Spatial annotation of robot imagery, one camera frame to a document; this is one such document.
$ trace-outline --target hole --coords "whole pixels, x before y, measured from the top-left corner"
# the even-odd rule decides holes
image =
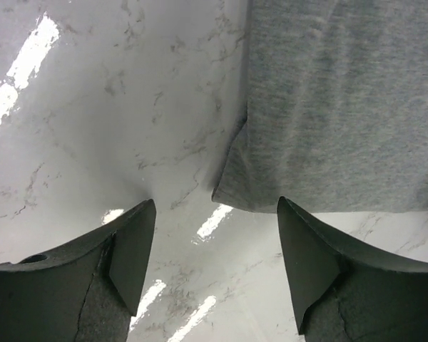
[[[44,254],[35,254],[32,256],[29,256],[28,258],[25,258],[24,260],[22,260],[21,262],[19,262],[20,264],[31,264],[32,262],[38,262],[38,261],[43,261],[48,259],[48,257]]]

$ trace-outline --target gray fabric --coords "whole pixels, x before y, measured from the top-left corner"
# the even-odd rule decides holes
[[[214,201],[428,209],[428,0],[256,0],[249,63]]]

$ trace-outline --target white marble floor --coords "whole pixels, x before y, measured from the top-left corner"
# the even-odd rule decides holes
[[[276,216],[210,201],[243,115],[247,4],[0,1],[0,262],[153,198],[130,342],[302,341]],[[428,212],[319,216],[428,261]]]

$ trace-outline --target marble floor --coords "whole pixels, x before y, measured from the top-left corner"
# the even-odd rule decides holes
[[[277,217],[210,201],[244,116],[248,3],[0,1],[0,262],[153,198],[130,342],[303,341]],[[428,212],[318,217],[428,261]]]

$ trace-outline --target gray t-shirt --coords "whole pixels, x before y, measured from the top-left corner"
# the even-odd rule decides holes
[[[214,201],[428,209],[428,0],[255,0],[249,63]]]

